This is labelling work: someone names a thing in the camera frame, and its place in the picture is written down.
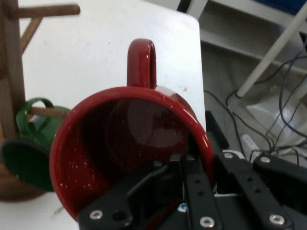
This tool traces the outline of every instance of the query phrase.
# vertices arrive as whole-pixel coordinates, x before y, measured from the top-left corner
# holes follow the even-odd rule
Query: wooden peg
[[[53,108],[40,108],[40,107],[31,108],[31,114],[50,117],[50,118],[64,119],[65,117],[67,117],[68,113],[69,112]]]
[[[66,16],[66,15],[77,15],[79,13],[80,13],[80,7],[77,4],[22,7],[13,10],[10,14],[10,18],[18,19],[18,18]]]
[[[24,53],[43,18],[32,18],[21,37],[21,52]]]

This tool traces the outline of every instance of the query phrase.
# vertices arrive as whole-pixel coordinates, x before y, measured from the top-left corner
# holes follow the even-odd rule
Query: white pole
[[[299,27],[305,21],[306,18],[307,18],[307,2],[305,2],[305,4],[297,13],[295,18],[287,26],[284,32],[276,40],[276,42],[272,45],[270,50],[266,53],[266,55],[263,57],[261,62],[256,66],[256,68],[253,70],[250,76],[241,85],[241,87],[237,92],[237,95],[239,97],[244,97],[247,91],[257,81],[257,79],[261,76],[261,74],[265,71],[265,69],[269,66],[269,64],[276,58],[276,56],[286,45],[286,43],[289,41],[292,35],[299,29]]]

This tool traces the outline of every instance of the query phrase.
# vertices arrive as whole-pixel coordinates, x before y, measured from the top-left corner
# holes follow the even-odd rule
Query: white table
[[[65,3],[20,1],[21,6]],[[26,98],[42,96],[73,108],[103,89],[124,86],[127,50],[135,38],[153,40],[157,82],[183,96],[205,127],[198,21],[139,0],[77,0],[81,15],[45,18],[23,55]],[[21,21],[21,31],[26,21]],[[0,202],[2,230],[72,230],[77,223],[55,193],[22,203]]]

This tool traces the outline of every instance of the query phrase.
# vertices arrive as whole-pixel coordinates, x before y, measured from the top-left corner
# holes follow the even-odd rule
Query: wooden base
[[[0,127],[0,145],[3,141],[4,138]],[[33,188],[18,180],[0,161],[0,201],[24,201],[36,198],[44,193],[45,191]]]

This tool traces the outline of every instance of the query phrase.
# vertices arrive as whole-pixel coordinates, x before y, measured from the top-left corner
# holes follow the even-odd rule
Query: red enamel mug
[[[168,162],[199,147],[213,183],[213,151],[189,104],[156,85],[154,44],[136,39],[128,50],[127,87],[98,92],[74,107],[51,148],[51,180],[60,201],[78,213],[147,161]]]

